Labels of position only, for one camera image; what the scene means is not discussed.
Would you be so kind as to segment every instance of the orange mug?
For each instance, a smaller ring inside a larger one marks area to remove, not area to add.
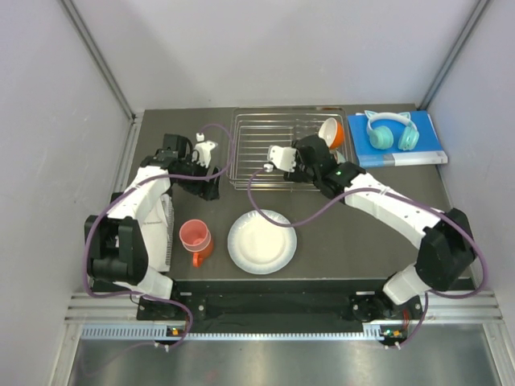
[[[193,254],[193,266],[199,268],[213,249],[211,232],[204,221],[186,221],[179,230],[179,238],[185,249]]]
[[[320,126],[319,137],[325,141],[329,149],[338,149],[344,143],[344,128],[335,118],[329,118]]]

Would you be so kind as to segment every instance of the headphones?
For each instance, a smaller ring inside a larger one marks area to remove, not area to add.
[[[375,113],[374,111],[365,110],[365,115],[369,119],[367,123],[367,134],[369,135],[370,145],[379,150],[386,150],[393,145],[393,134],[386,126],[379,126],[372,129],[372,123],[380,119],[390,119],[402,123],[406,128],[399,138],[399,150],[413,150],[417,145],[420,133],[417,126],[411,121],[410,113]]]

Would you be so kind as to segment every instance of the gray wall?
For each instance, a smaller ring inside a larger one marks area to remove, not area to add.
[[[453,204],[470,216],[515,338],[515,2],[496,0],[430,111],[450,155],[442,167]]]
[[[472,0],[75,0],[133,109],[419,102]]]
[[[128,129],[55,0],[0,12],[0,381],[44,384]]]

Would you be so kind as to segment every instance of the dish rack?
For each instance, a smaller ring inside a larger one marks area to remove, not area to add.
[[[272,145],[288,146],[292,141],[318,133],[328,118],[344,127],[345,140],[337,149],[346,160],[355,162],[345,111],[336,107],[235,109],[231,132],[236,141],[236,156],[228,170],[229,181],[237,190],[245,190],[252,173],[267,162]],[[283,172],[257,175],[252,188],[263,191],[316,191],[308,183],[284,181]]]

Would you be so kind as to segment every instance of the paper plate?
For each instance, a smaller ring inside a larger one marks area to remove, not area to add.
[[[263,211],[272,220],[290,224],[276,211]],[[293,228],[280,228],[269,223],[257,211],[241,216],[231,227],[227,238],[229,255],[238,267],[248,273],[266,275],[288,264],[297,249]]]

